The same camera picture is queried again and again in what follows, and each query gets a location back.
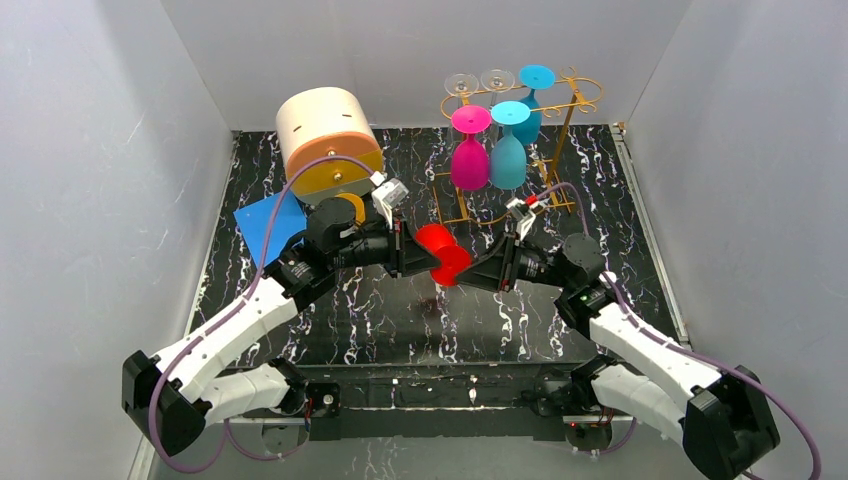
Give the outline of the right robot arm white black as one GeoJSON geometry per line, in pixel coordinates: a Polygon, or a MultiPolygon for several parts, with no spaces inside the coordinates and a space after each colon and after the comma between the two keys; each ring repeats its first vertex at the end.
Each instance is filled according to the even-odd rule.
{"type": "Polygon", "coordinates": [[[613,353],[572,371],[572,399],[650,425],[678,443],[705,477],[734,479],[779,446],[758,377],[694,358],[621,303],[591,236],[571,234],[546,252],[506,232],[456,280],[490,291],[518,280],[559,288],[554,304],[567,327],[613,353]]]}

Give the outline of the white cylindrical drawer box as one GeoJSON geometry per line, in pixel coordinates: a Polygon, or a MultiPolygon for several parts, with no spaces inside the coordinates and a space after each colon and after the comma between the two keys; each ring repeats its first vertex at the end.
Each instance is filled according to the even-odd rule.
{"type": "Polygon", "coordinates": [[[276,114],[279,148],[290,192],[301,202],[316,205],[339,193],[363,196],[373,183],[361,167],[340,161],[353,157],[374,171],[384,169],[382,149],[357,98],[339,87],[318,87],[287,99],[276,114]],[[336,159],[309,168],[315,159],[336,159]]]}

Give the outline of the yellow wine glass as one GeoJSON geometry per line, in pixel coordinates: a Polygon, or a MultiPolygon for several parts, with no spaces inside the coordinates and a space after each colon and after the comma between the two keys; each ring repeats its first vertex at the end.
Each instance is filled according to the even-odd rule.
{"type": "Polygon", "coordinates": [[[355,225],[361,226],[366,220],[366,209],[363,199],[353,193],[339,193],[336,198],[347,200],[355,209],[355,225]]]}

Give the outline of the red wine glass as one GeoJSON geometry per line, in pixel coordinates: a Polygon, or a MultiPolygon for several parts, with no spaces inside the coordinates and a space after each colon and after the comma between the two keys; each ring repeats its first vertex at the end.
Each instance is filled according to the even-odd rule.
{"type": "Polygon", "coordinates": [[[440,262],[430,271],[434,282],[444,287],[457,286],[457,275],[471,265],[472,257],[454,235],[443,225],[428,224],[416,232],[415,240],[440,262]]]}

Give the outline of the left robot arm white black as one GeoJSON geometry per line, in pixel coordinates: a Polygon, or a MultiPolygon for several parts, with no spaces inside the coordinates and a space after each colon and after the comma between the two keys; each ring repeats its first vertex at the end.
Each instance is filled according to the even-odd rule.
{"type": "Polygon", "coordinates": [[[420,239],[384,201],[373,208],[340,196],[321,201],[225,311],[153,355],[136,351],[124,360],[124,412],[161,458],[173,458],[210,425],[258,409],[308,407],[309,382],[288,360],[222,372],[328,293],[343,268],[379,265],[398,277],[442,267],[420,239]]]}

